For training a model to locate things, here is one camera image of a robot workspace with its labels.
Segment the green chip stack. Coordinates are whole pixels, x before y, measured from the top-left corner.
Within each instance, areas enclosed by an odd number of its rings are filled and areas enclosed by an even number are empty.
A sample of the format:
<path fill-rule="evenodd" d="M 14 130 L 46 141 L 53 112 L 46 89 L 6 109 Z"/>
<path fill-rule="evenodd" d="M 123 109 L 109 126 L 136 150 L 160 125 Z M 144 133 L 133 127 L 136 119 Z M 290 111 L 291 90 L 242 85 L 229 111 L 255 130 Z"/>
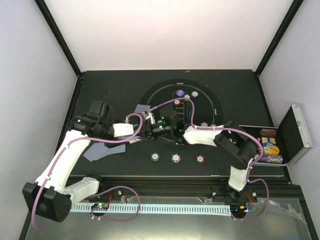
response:
<path fill-rule="evenodd" d="M 157 162 L 160 159 L 160 155 L 156 152 L 152 153 L 150 156 L 151 160 Z"/>

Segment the card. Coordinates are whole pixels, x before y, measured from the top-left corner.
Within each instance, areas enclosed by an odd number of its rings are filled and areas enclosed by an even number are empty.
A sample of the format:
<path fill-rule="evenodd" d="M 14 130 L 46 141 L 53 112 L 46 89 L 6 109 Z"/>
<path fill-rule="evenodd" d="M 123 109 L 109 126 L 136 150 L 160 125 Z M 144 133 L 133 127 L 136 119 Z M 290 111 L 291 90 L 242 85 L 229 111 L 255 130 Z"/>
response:
<path fill-rule="evenodd" d="M 144 105 L 144 104 L 137 104 L 134 110 L 134 113 L 142 114 L 145 111 L 149 111 L 151 108 L 150 105 Z"/>

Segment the blue white chip stack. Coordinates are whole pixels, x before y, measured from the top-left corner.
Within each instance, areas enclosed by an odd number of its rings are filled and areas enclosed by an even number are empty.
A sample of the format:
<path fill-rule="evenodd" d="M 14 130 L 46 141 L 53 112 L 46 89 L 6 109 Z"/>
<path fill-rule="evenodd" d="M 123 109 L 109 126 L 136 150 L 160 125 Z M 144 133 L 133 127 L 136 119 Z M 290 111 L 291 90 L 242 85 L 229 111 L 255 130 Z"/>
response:
<path fill-rule="evenodd" d="M 179 163 L 181 161 L 181 157 L 178 154 L 173 154 L 171 160 L 173 163 Z"/>

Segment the purple round blind button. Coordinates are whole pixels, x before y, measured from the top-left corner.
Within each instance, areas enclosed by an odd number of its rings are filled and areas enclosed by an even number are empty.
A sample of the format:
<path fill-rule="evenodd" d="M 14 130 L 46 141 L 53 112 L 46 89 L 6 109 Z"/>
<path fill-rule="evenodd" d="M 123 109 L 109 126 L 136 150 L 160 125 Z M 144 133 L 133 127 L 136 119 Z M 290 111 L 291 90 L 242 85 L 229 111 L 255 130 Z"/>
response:
<path fill-rule="evenodd" d="M 181 89 L 177 90 L 175 93 L 179 98 L 182 98 L 185 95 L 185 92 Z"/>

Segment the blue chips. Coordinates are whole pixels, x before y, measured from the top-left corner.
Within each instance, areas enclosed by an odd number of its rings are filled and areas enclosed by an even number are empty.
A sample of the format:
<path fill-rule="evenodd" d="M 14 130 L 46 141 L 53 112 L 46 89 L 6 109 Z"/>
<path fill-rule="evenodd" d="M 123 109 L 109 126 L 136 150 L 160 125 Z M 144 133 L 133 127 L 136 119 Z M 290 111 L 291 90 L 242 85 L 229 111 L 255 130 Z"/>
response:
<path fill-rule="evenodd" d="M 208 123 L 202 122 L 202 123 L 200 124 L 200 126 L 201 126 L 201 127 L 207 127 L 207 126 L 208 126 Z"/>
<path fill-rule="evenodd" d="M 191 95 L 194 97 L 194 98 L 197 98 L 199 96 L 199 93 L 197 91 L 193 91 L 191 93 Z"/>

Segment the orange black chip stack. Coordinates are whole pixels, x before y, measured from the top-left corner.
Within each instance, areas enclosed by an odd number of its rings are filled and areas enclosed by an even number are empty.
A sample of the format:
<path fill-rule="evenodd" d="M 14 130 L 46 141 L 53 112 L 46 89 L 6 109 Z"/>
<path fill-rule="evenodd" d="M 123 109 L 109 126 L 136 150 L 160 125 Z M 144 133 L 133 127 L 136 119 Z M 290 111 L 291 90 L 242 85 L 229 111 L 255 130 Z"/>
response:
<path fill-rule="evenodd" d="M 198 155 L 196 157 L 196 161 L 197 161 L 197 163 L 202 164 L 202 163 L 204 163 L 205 158 L 202 155 Z"/>

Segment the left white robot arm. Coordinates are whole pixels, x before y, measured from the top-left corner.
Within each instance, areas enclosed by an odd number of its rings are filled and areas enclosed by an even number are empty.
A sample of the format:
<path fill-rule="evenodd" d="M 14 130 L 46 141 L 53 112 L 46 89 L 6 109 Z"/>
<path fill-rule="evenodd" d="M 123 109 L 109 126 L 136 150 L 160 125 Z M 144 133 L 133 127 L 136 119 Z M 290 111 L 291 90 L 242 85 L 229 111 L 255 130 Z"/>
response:
<path fill-rule="evenodd" d="M 127 119 L 125 122 L 107 120 L 109 109 L 108 104 L 95 100 L 87 112 L 75 116 L 47 168 L 34 183 L 24 185 L 22 194 L 35 229 L 38 228 L 37 216 L 60 223 L 82 200 L 90 196 L 101 200 L 107 195 L 107 186 L 93 177 L 84 177 L 70 186 L 66 184 L 78 159 L 92 141 L 120 145 L 135 136 L 134 127 Z"/>

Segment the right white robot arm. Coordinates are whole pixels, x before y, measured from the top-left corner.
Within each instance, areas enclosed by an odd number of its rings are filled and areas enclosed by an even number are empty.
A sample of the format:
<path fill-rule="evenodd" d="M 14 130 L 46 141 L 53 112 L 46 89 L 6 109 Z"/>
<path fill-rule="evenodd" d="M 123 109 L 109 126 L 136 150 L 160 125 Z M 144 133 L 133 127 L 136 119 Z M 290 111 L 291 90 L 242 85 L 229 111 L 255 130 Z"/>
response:
<path fill-rule="evenodd" d="M 160 109 L 160 122 L 156 122 L 152 110 L 142 113 L 144 120 L 141 137 L 156 140 L 163 136 L 171 136 L 177 145 L 205 145 L 223 150 L 230 165 L 227 195 L 234 202 L 240 201 L 245 195 L 245 186 L 258 150 L 262 145 L 252 135 L 245 132 L 239 125 L 229 121 L 221 126 L 198 126 L 182 121 L 172 106 Z"/>

